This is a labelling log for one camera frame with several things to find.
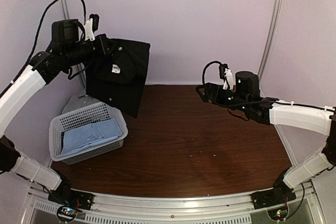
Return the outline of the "white plastic mesh basket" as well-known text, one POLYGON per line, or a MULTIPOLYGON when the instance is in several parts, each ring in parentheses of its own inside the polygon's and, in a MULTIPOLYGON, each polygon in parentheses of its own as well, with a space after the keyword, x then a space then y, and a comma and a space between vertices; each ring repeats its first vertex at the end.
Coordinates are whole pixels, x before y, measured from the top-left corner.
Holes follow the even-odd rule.
POLYGON ((54 162, 75 164, 121 148, 127 135, 121 111, 97 102, 51 120, 50 158, 54 162))

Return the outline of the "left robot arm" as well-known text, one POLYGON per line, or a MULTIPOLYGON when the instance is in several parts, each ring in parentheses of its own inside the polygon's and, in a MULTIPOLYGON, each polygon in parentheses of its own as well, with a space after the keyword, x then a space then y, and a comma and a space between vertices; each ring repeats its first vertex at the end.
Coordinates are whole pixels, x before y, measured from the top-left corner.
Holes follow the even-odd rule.
POLYGON ((56 198, 64 205, 75 201, 75 192, 64 185, 65 180, 56 171, 18 151, 5 131, 24 105, 61 72, 73 78, 73 66, 88 65, 107 54, 106 36, 94 35, 98 26, 99 17, 94 14, 84 24, 76 19, 54 22, 49 51, 33 56, 1 96, 1 173, 12 172, 55 191, 56 198))

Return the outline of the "grey cloth behind basket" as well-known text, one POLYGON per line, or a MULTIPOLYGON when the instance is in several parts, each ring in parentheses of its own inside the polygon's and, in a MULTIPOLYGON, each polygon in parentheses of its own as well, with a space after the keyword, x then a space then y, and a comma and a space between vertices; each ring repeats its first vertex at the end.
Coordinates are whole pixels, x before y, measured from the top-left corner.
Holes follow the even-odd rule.
POLYGON ((64 106, 62 114, 95 104, 100 102, 99 100, 89 96, 89 95, 73 95, 68 103, 64 106))

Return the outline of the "right circuit board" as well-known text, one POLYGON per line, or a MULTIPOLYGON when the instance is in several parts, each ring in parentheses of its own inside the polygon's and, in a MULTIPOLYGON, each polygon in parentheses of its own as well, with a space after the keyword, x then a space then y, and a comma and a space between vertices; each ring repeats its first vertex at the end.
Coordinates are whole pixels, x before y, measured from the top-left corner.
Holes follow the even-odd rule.
POLYGON ((287 218, 289 213, 289 209, 286 206, 278 207, 278 208, 272 208, 267 210, 268 217, 272 221, 283 221, 287 218))

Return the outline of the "right aluminium corner post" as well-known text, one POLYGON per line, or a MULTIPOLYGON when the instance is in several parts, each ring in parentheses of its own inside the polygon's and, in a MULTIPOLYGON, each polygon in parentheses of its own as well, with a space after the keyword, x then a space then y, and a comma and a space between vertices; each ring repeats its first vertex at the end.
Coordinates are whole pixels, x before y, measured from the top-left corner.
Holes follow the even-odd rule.
POLYGON ((268 34, 266 37, 266 42, 265 42, 265 46, 263 49, 263 53, 262 53, 262 57, 261 57, 261 61, 260 61, 259 69, 258 69, 258 76, 260 80, 262 79, 265 73, 266 67, 267 67, 267 62, 270 56, 271 48, 272 48, 275 34, 276 34, 277 24, 278 24, 280 13, 281 13, 282 3, 283 3, 283 0, 274 0, 268 34))

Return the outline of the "circuit board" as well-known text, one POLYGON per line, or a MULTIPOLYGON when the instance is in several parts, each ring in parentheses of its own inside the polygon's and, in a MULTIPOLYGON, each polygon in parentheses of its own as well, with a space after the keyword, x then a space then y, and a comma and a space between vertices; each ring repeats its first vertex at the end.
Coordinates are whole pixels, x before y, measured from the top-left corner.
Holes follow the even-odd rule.
POLYGON ((289 209, 286 206, 278 207, 278 208, 272 208, 267 210, 268 217, 272 221, 283 221, 287 218, 289 213, 289 209))
POLYGON ((56 211, 56 216, 60 221, 69 222, 73 221, 79 211, 77 209, 70 208, 68 206, 60 206, 56 211))

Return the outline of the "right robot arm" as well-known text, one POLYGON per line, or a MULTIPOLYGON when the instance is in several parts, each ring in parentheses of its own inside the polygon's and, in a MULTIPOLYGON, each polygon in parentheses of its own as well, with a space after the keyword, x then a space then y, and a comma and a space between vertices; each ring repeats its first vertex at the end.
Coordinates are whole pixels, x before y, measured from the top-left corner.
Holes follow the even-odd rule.
POLYGON ((298 165, 281 173, 269 192, 272 203, 279 204, 299 184, 335 167, 335 108, 320 107, 277 98, 261 97, 259 78, 250 71, 235 75, 220 71, 222 85, 203 81, 196 92, 203 102, 244 113, 243 120, 263 125, 284 125, 317 132, 327 137, 326 145, 298 165))

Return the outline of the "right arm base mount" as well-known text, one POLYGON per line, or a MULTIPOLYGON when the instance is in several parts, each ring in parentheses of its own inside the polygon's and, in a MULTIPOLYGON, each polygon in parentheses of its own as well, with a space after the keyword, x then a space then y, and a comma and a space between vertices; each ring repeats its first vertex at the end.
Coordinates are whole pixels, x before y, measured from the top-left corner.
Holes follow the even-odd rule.
POLYGON ((251 194, 254 209, 269 208, 275 205, 283 205, 287 201, 296 199, 293 189, 287 186, 274 187, 269 190, 256 191, 251 194))

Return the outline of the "black long sleeve shirt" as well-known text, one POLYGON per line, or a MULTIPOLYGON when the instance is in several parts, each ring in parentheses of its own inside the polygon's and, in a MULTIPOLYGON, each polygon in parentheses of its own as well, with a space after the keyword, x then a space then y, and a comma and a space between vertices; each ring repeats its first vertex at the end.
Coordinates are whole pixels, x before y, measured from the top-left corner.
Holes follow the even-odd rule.
POLYGON ((150 47, 147 42, 107 38, 103 51, 85 70, 86 94, 137 118, 148 75, 150 47))

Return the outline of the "front aluminium rail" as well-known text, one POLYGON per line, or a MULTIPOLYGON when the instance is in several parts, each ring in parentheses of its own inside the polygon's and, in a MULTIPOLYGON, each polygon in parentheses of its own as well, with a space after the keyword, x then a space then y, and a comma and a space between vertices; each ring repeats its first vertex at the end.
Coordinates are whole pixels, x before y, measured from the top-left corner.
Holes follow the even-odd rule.
POLYGON ((251 193, 223 196, 160 198, 93 193, 91 208, 71 223, 279 223, 275 214, 287 210, 283 223, 325 223, 311 182, 295 189, 296 199, 257 209, 251 193))

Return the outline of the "aluminium corner post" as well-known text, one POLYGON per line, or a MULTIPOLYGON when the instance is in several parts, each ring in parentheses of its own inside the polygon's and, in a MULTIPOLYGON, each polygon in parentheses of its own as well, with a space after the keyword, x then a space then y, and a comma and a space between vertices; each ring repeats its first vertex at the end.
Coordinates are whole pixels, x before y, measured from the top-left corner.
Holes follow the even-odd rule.
POLYGON ((260 80, 262 79, 265 73, 266 67, 267 67, 267 62, 270 56, 271 48, 272 48, 275 34, 276 34, 277 24, 278 24, 280 13, 281 13, 282 3, 283 3, 283 0, 274 0, 268 34, 266 37, 266 42, 265 42, 265 46, 263 49, 263 53, 262 53, 262 57, 261 57, 261 61, 260 61, 259 69, 258 69, 258 76, 260 80))
MULTIPOLYGON (((61 12, 62 12, 63 18, 70 19, 67 0, 60 0, 60 6, 61 6, 61 12)), ((85 86, 86 79, 85 79, 84 72, 81 72, 83 70, 82 65, 76 65, 75 70, 76 70, 76 73, 78 73, 77 77, 80 81, 81 87, 84 89, 86 87, 85 86)))

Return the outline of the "left aluminium corner post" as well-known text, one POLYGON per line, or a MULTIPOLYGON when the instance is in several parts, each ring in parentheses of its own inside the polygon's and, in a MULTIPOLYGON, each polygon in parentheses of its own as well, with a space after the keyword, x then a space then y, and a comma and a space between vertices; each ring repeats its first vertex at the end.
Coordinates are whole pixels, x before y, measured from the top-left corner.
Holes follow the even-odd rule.
MULTIPOLYGON (((60 6, 61 6, 61 12, 62 12, 63 18, 70 19, 67 0, 60 0, 60 6)), ((76 70, 76 73, 78 73, 77 77, 80 81, 81 87, 84 89, 86 87, 85 86, 86 79, 85 79, 84 72, 81 72, 83 70, 82 65, 76 65, 75 70, 76 70)))

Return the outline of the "folded light blue shirt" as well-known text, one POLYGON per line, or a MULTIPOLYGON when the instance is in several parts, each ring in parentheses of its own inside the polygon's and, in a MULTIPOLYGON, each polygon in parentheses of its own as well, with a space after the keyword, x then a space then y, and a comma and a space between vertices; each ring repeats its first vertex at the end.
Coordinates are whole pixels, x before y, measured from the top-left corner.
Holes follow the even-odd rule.
POLYGON ((58 156, 64 157, 86 151, 116 140, 122 134, 115 118, 83 125, 64 133, 63 148, 58 156))

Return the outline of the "left circuit board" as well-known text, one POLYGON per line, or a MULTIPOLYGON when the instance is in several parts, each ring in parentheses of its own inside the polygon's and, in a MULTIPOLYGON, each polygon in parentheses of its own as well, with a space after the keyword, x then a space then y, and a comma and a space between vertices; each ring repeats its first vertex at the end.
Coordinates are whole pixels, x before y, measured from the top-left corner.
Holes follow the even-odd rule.
POLYGON ((56 216, 60 221, 69 222, 73 221, 79 211, 77 209, 70 208, 68 206, 60 206, 56 211, 56 216))

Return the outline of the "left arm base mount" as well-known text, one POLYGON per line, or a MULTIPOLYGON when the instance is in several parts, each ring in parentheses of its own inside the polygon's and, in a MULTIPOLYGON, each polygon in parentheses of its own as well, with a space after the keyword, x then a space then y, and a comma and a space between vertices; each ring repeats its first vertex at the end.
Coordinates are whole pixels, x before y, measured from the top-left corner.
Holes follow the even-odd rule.
POLYGON ((93 194, 71 189, 68 193, 60 194, 58 191, 44 189, 48 200, 80 210, 90 210, 93 203, 93 194))

